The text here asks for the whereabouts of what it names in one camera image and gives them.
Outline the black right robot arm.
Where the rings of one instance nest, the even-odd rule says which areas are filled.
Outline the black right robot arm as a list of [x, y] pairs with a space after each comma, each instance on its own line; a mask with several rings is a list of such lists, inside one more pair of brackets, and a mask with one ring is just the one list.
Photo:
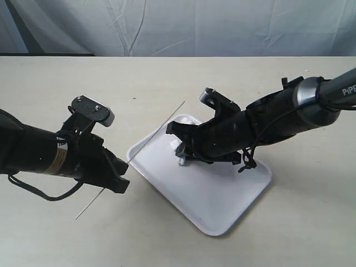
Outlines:
[[243, 164], [256, 168], [255, 149], [285, 141], [298, 133], [333, 124], [342, 111], [355, 110], [355, 69], [326, 79], [322, 76], [281, 80], [280, 91], [266, 95], [242, 110], [215, 89], [206, 88], [200, 102], [215, 111], [199, 125], [176, 121], [166, 133], [181, 144], [175, 155], [206, 164]]

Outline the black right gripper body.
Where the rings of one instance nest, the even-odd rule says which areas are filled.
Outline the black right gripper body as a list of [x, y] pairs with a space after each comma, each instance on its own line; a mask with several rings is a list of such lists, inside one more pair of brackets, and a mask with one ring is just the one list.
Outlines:
[[199, 137], [184, 143], [211, 161], [211, 164], [241, 163], [239, 151], [242, 149], [242, 114], [236, 113], [225, 118], [214, 117], [198, 125], [198, 131]]

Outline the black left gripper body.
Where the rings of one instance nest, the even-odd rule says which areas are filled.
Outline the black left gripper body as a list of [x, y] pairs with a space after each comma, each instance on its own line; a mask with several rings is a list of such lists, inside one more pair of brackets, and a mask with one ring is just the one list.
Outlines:
[[94, 125], [101, 123], [86, 116], [71, 116], [60, 130], [67, 141], [68, 151], [60, 168], [60, 175], [84, 184], [99, 184], [100, 168], [105, 164], [103, 138], [92, 133]]

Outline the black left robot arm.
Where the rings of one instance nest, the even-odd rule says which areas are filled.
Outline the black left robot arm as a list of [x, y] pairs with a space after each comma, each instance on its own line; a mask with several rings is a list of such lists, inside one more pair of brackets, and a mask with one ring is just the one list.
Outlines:
[[15, 178], [30, 172], [72, 178], [77, 183], [64, 199], [88, 184], [123, 194], [130, 182], [123, 178], [128, 164], [103, 146], [103, 139], [91, 131], [94, 122], [80, 128], [84, 117], [73, 113], [58, 132], [26, 125], [1, 111], [1, 173], [19, 187], [46, 198], [39, 189]]

